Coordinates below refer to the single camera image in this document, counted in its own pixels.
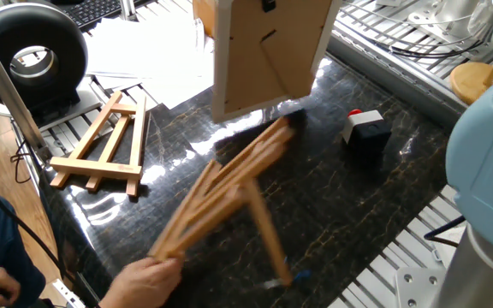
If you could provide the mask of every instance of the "marble countertop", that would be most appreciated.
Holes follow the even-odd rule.
[[[233,121],[211,120],[211,90],[168,110],[149,111],[144,175],[138,198],[126,181],[103,181],[98,193],[72,176],[49,187],[55,172],[40,172],[39,189],[61,257],[103,297],[122,267],[143,258],[213,158],[228,162],[267,127],[296,110],[296,136],[285,155],[259,178],[287,262],[311,278],[290,288],[263,289],[275,278],[247,210],[187,252],[181,285],[169,307],[326,307],[445,185],[443,128],[344,63],[326,57],[312,94]],[[379,110],[392,129],[383,155],[363,158],[340,131],[353,109]],[[123,140],[130,140],[132,126]],[[109,135],[95,140],[97,160]],[[114,162],[128,163],[122,142]]]

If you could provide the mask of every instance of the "keyboard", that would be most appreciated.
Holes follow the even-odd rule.
[[[134,0],[134,5],[146,3],[148,0]],[[121,13],[119,0],[85,0],[83,3],[59,5],[64,13],[75,22],[82,32],[88,31],[102,18],[114,17]]]

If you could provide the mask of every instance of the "round speaker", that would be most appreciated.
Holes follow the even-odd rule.
[[[34,61],[23,61],[32,54]],[[75,89],[86,71],[86,42],[52,4],[5,5],[0,8],[0,62],[30,111],[76,103]]]

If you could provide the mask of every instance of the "white paper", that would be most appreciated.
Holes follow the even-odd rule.
[[[158,103],[172,109],[214,83],[214,42],[199,39],[198,22],[102,19],[92,33],[86,38],[87,74],[96,75],[106,89],[142,83]]]

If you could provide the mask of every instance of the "small box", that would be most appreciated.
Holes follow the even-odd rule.
[[[356,151],[380,153],[391,137],[391,128],[377,110],[372,110],[350,114],[342,136]]]

